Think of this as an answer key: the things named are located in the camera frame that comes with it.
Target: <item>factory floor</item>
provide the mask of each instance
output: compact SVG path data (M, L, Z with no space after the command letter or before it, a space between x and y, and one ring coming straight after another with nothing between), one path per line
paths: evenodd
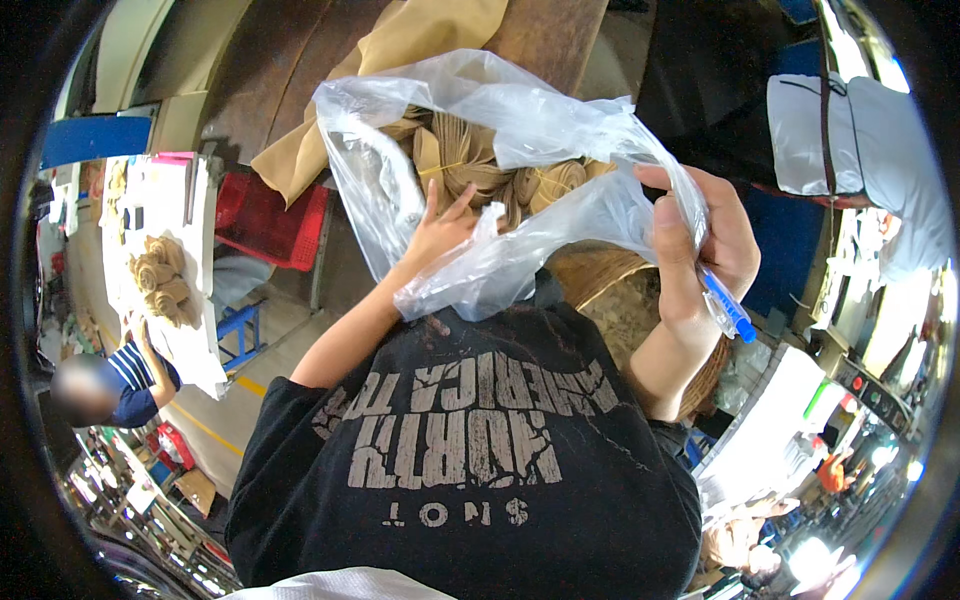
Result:
M266 349L236 370L224 399L215 400L187 385L160 409L160 417L183 434L198 465L225 497L233 490L270 382L290 375L314 341L374 286L347 214L339 200L335 202L321 277L321 310L313 314L310 310L312 274L276 269L267 283L234 304L240 307L264 300L260 337ZM114 351L120 337L119 317L107 301L101 233L95 223L82 218L78 232L70 238L68 265L72 297L90 311L107 351ZM225 338L225 347L230 342Z

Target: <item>blue pen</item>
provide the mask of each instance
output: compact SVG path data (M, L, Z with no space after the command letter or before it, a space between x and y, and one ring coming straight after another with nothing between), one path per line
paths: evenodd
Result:
M755 340L756 329L750 322L750 315L743 309L743 306L740 306L740 302L733 299L733 295L723 284L723 281L714 275L709 267L699 262L697 263L697 273L704 287L707 288L704 293L707 298L707 306L727 337L732 339L739 333L747 344Z

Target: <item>hair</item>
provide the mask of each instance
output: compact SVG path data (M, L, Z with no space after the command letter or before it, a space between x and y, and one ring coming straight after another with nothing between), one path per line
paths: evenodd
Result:
M750 589L760 589L764 586L769 586L780 573L782 568L783 561L780 561L776 566L772 568L761 569L757 573L744 572L740 575L740 583Z
M103 366L104 358L96 354L74 354L65 358L50 380L50 398L71 427L90 427L99 425L108 418L90 414L84 404L67 389L65 378L71 372L90 372Z

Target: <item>red plastic crate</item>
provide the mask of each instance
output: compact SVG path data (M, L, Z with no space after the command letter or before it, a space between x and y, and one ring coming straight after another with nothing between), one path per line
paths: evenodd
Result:
M216 239L278 267L313 268L328 190L311 185L290 206L260 177L227 173L217 194Z

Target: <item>orange shirt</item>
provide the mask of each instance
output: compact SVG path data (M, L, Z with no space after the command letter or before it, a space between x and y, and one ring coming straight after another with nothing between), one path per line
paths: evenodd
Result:
M829 457L827 461L817 470L817 479L824 484L828 492L837 493L843 490L844 472L843 455Z

